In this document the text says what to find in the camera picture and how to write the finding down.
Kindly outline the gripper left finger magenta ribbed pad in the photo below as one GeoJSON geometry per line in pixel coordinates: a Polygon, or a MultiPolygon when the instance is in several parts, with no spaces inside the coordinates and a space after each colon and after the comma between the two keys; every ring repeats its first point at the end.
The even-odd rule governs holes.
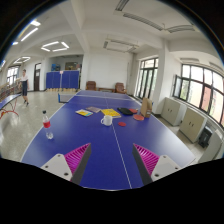
{"type": "Polygon", "coordinates": [[[87,143],[65,155],[54,155],[42,166],[42,169],[79,185],[90,155],[91,144],[87,143]]]}

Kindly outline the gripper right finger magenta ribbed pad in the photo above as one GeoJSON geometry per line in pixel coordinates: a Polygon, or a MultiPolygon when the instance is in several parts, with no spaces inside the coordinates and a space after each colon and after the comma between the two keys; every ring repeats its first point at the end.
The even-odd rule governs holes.
{"type": "Polygon", "coordinates": [[[167,155],[158,156],[137,144],[133,144],[132,154],[144,185],[148,185],[181,169],[167,155]]]}

